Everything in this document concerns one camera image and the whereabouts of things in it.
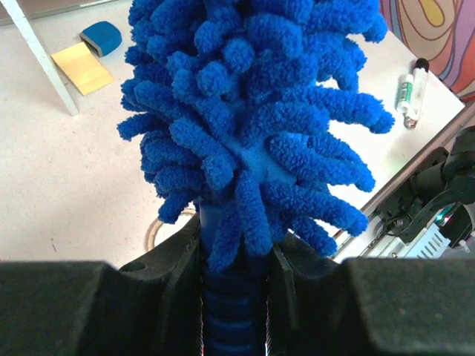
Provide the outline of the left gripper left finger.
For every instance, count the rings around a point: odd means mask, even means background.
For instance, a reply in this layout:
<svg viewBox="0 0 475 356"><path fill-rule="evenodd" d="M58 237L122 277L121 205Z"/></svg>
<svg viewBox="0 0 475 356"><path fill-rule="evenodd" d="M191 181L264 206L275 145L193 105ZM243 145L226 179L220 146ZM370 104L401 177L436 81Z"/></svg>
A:
<svg viewBox="0 0 475 356"><path fill-rule="evenodd" d="M114 268L3 262L3 355L200 355L199 219Z"/></svg>

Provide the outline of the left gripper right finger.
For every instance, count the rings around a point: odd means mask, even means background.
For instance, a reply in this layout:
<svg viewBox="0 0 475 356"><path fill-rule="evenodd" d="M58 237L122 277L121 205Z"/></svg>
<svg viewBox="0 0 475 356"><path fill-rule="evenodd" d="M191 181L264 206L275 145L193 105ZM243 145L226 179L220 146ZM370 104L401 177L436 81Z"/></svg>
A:
<svg viewBox="0 0 475 356"><path fill-rule="evenodd" d="M473 260L320 258L288 236L271 254L271 355L472 355Z"/></svg>

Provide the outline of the beige tape roll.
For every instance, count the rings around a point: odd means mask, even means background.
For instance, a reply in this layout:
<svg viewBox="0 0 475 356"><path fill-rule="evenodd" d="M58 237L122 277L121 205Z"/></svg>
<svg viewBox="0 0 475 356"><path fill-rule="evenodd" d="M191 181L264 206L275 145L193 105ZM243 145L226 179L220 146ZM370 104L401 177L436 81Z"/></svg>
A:
<svg viewBox="0 0 475 356"><path fill-rule="evenodd" d="M164 223L162 220L155 219L148 227L145 234L145 250L151 251L160 243L167 240L171 235L177 233L185 224L195 215L193 208L186 208L178 217L174 224Z"/></svg>

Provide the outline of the blue microfiber duster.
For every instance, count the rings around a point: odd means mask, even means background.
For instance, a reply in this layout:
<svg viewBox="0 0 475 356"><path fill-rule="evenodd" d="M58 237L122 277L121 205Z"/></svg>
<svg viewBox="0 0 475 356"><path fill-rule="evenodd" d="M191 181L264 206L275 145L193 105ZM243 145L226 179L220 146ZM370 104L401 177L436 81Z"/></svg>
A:
<svg viewBox="0 0 475 356"><path fill-rule="evenodd" d="M366 56L353 36L380 42L377 1L133 1L133 76L121 87L141 136L141 169L175 223L200 216L205 355L263 355L271 250L289 232L320 257L337 249L325 230L356 237L359 209L331 194L369 192L370 169L331 121L374 134L393 117L358 89Z"/></svg>

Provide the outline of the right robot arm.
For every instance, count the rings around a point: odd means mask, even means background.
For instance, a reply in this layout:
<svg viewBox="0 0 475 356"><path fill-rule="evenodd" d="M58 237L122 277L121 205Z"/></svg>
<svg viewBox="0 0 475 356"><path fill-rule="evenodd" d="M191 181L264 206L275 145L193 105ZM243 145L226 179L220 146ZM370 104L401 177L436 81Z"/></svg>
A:
<svg viewBox="0 0 475 356"><path fill-rule="evenodd" d="M411 185L427 209L474 203L474 127L462 129L446 160L417 173Z"/></svg>

